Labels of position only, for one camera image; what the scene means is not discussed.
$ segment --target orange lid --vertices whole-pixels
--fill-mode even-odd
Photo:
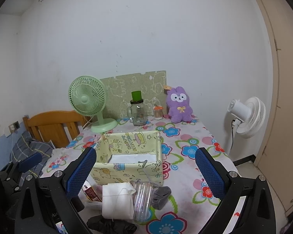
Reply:
[[[161,106],[159,106],[159,105],[157,105],[157,106],[154,107],[154,110],[162,110],[162,109],[163,108]]]

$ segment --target purple plush bunny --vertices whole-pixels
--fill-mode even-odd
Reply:
[[[182,87],[178,86],[167,91],[166,104],[169,107],[168,114],[172,117],[173,123],[192,120],[193,110],[189,102],[189,96]]]

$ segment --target yellow bow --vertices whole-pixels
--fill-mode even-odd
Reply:
[[[177,109],[180,110],[180,113],[182,113],[182,112],[185,112],[185,108],[186,108],[186,107],[183,106],[183,107],[178,107]]]

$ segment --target fan base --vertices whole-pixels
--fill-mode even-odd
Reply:
[[[103,132],[107,132],[107,131],[113,129],[116,126],[117,126],[117,121],[115,119],[106,118],[106,119],[104,119],[104,124],[99,124],[98,121],[93,123],[91,125],[91,132],[103,133]]]

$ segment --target blue gripper pad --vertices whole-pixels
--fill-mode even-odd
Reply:
[[[225,182],[220,177],[219,173],[216,171],[211,161],[207,158],[207,156],[202,152],[200,148],[197,149],[195,153],[195,163],[197,164],[197,167],[200,169],[214,197],[222,200],[226,194]]]
[[[31,168],[35,167],[37,164],[39,164],[41,160],[42,160],[42,155],[39,152],[37,152],[31,155],[30,157],[27,157],[23,161],[19,162],[17,168],[21,173],[25,173]]]
[[[66,196],[69,200],[72,197],[78,196],[81,187],[85,183],[95,163],[96,150],[91,148],[66,183]]]

